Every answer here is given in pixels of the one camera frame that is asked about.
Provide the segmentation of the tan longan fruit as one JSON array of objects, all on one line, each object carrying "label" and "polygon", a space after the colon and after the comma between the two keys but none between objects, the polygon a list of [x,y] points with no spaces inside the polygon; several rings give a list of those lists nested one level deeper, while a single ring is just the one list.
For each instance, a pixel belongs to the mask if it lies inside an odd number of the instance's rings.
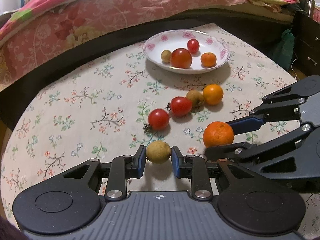
[{"label": "tan longan fruit", "polygon": [[170,146],[163,141],[154,141],[146,148],[146,158],[154,164],[163,164],[171,156]]}]

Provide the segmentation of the yellow-orange mandarin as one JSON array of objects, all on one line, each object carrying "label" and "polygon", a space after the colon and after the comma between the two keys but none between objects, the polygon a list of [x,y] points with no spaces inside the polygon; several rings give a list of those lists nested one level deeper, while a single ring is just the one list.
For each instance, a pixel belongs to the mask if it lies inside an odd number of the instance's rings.
[{"label": "yellow-orange mandarin", "polygon": [[202,94],[205,103],[210,106],[218,105],[223,99],[223,89],[217,84],[207,85]]}]

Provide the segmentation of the small red cherry tomato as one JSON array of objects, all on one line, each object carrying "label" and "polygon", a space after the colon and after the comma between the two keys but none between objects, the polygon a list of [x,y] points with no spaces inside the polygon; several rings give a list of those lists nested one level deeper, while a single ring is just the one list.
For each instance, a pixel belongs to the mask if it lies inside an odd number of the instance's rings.
[{"label": "small red cherry tomato", "polygon": [[166,106],[166,109],[171,111],[173,116],[182,117],[187,115],[192,109],[192,102],[182,96],[173,98]]}]

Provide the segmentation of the dark brown longan fruit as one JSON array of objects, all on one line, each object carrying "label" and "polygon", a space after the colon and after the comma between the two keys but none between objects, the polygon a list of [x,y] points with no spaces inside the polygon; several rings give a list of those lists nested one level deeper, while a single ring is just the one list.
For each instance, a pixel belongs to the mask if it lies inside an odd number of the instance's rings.
[{"label": "dark brown longan fruit", "polygon": [[185,98],[191,101],[193,108],[198,108],[198,107],[202,106],[204,103],[204,97],[203,97],[202,93],[200,93],[197,90],[189,91],[186,94]]}]

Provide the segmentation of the small orange mandarin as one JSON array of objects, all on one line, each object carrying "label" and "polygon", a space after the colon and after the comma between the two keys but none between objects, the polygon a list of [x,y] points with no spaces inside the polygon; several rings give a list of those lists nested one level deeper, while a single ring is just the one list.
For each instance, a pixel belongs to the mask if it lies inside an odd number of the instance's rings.
[{"label": "small orange mandarin", "polygon": [[203,53],[200,60],[201,64],[206,68],[214,67],[217,62],[216,55],[211,52]]}]

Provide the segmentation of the red oval tomato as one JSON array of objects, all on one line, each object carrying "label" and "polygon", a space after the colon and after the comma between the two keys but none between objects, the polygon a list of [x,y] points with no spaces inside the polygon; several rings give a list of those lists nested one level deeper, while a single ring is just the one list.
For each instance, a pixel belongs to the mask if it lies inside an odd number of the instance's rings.
[{"label": "red oval tomato", "polygon": [[197,39],[193,38],[187,42],[187,48],[191,54],[196,54],[199,51],[200,44]]}]

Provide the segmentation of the large red tomato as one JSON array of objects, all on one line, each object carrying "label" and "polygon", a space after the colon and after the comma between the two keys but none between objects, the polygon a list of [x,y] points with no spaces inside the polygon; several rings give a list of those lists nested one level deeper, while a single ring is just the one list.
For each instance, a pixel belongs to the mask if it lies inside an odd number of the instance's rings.
[{"label": "large red tomato", "polygon": [[170,64],[175,68],[188,69],[191,67],[193,58],[184,48],[175,49],[171,54]]}]

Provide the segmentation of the floral tablecloth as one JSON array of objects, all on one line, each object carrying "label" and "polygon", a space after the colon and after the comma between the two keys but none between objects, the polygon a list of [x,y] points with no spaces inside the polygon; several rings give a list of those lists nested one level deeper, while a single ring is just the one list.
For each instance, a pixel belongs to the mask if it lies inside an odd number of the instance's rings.
[{"label": "floral tablecloth", "polygon": [[[23,190],[83,161],[109,162],[161,140],[182,154],[203,156],[205,128],[214,121],[248,115],[266,94],[294,82],[261,52],[215,24],[200,31],[229,51],[226,65],[200,75],[180,75],[150,62],[137,43],[84,64],[39,92],[15,127],[3,154],[1,196],[6,218],[16,224],[12,204]],[[149,113],[172,98],[211,83],[222,102],[171,119],[160,132],[146,132]]]}]

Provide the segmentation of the green bag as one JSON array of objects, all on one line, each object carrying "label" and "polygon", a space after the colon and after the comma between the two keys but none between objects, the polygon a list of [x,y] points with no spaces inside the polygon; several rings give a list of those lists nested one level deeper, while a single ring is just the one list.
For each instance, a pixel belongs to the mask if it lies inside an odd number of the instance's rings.
[{"label": "green bag", "polygon": [[295,37],[289,29],[285,30],[280,41],[271,50],[270,58],[285,71],[291,67]]}]

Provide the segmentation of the white floral rimmed plate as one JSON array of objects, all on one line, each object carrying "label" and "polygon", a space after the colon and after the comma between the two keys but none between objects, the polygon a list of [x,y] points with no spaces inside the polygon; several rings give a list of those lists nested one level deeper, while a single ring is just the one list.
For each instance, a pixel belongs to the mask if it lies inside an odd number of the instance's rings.
[{"label": "white floral rimmed plate", "polygon": [[217,38],[195,30],[168,30],[143,44],[146,58],[178,74],[203,74],[225,65],[230,51]]}]

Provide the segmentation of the pink floral bed sheet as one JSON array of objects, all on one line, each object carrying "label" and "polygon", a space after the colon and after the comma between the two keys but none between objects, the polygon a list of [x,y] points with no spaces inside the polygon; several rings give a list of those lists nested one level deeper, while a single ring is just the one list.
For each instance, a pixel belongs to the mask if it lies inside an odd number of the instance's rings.
[{"label": "pink floral bed sheet", "polygon": [[[174,0],[163,2],[155,12],[170,8]],[[1,89],[54,57],[107,33],[125,29],[124,6],[103,11],[107,0],[79,0],[65,4],[40,16],[1,44]]]}]

